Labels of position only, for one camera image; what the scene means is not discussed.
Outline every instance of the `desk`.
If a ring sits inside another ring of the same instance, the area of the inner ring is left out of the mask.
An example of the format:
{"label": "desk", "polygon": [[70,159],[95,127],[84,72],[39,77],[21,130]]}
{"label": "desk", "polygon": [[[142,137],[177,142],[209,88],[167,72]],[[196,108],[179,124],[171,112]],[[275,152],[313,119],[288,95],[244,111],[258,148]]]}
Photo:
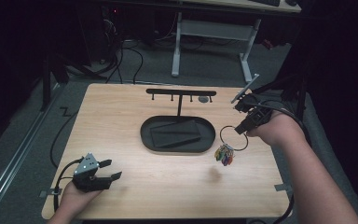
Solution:
{"label": "desk", "polygon": [[[278,7],[272,7],[248,0],[182,0],[180,2],[216,5],[223,7],[242,7],[278,12],[299,13],[301,11],[301,8],[298,5],[291,7],[284,0],[281,0]],[[172,60],[172,76],[179,76],[181,35],[197,35],[245,41],[246,45],[244,46],[243,53],[240,54],[240,60],[245,81],[250,82],[253,77],[247,60],[252,45],[254,44],[260,22],[261,20],[257,19],[255,20],[255,23],[251,25],[234,25],[219,22],[182,20],[182,13],[178,13],[176,45]]]}
{"label": "desk", "polygon": [[[157,153],[147,149],[140,129],[145,120],[156,115],[176,115],[177,97],[151,95],[148,88],[216,91],[212,103],[196,97],[183,98],[182,115],[210,121],[216,130],[211,149],[199,154]],[[97,161],[111,159],[112,165],[99,169],[97,176],[122,171],[91,205],[81,219],[217,218],[279,217],[288,206],[271,149],[259,138],[250,138],[244,151],[223,166],[213,154],[221,145],[220,130],[236,126],[245,117],[233,109],[230,100],[239,88],[179,87],[147,85],[91,84],[79,110],[74,128],[52,186],[62,168],[91,152]],[[244,146],[243,136],[229,142]],[[71,176],[76,166],[68,169]],[[53,197],[48,196],[43,218],[53,215]]]}

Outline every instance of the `colorful keychain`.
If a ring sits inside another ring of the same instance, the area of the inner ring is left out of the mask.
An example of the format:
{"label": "colorful keychain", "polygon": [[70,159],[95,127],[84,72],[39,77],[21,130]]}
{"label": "colorful keychain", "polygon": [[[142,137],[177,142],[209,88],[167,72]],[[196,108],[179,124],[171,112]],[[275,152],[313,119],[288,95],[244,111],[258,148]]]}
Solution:
{"label": "colorful keychain", "polygon": [[224,166],[230,165],[234,160],[234,151],[242,151],[248,147],[249,141],[246,134],[243,134],[246,138],[246,146],[242,149],[235,149],[231,146],[229,146],[222,137],[222,131],[225,128],[234,128],[233,126],[225,126],[220,130],[220,140],[222,141],[223,145],[220,146],[214,153],[214,157],[216,158],[216,161],[221,161]]}

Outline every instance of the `gray carpet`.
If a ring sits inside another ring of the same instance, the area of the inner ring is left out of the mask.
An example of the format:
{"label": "gray carpet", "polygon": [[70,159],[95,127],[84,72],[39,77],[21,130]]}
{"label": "gray carpet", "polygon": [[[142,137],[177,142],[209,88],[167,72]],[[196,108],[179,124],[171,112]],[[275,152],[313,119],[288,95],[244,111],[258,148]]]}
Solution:
{"label": "gray carpet", "polygon": [[[136,80],[140,82],[139,84],[167,83],[174,85],[223,87],[243,87],[245,85],[238,55],[227,54],[223,50],[211,50],[216,47],[214,45],[204,44],[197,50],[183,50],[181,74],[176,78],[171,77],[173,46],[155,46],[150,48],[142,44],[127,43],[127,47],[130,46],[136,46],[133,49],[141,52],[144,58],[142,68],[136,77]],[[252,73],[260,74],[260,78],[252,89],[264,85],[275,78],[289,49],[290,46],[277,47],[272,50],[267,50],[259,45],[253,47],[249,64]],[[122,78],[126,82],[131,82],[140,64],[141,57],[137,53],[124,50],[123,62],[120,66]],[[92,69],[99,69],[101,66],[95,64]],[[41,217],[45,198],[40,197],[40,192],[49,188],[55,175],[55,168],[49,161],[49,151],[54,137],[61,126],[68,120],[68,117],[63,113],[62,107],[67,108],[67,114],[76,112],[81,105],[88,85],[93,82],[101,81],[71,76],[70,82],[60,89],[62,90],[61,94],[57,93],[56,101],[46,114],[46,118],[36,133],[34,141],[31,142],[30,150],[26,153],[25,160],[21,163],[20,169],[11,180],[7,191],[2,193],[0,223],[23,224],[45,222]],[[117,72],[112,76],[110,83],[119,83]],[[0,138],[0,176],[5,171],[11,158],[15,155],[28,130],[32,127],[34,120],[37,116],[40,116],[39,109],[42,105],[41,88],[41,84],[39,84],[34,89],[31,98],[13,116],[9,127]],[[272,91],[268,94],[271,97],[277,97],[277,92]],[[313,147],[358,213],[356,194],[353,192],[351,183],[342,171],[324,135],[323,127],[318,120],[309,96],[306,106],[305,122],[310,130]],[[74,122],[75,120],[73,119],[65,126],[53,148],[56,163],[60,161]],[[273,148],[272,150],[284,183],[290,185],[290,176],[282,153],[279,149]],[[272,223],[274,220],[274,218],[262,219],[267,223]],[[296,210],[285,223],[296,223]]]}

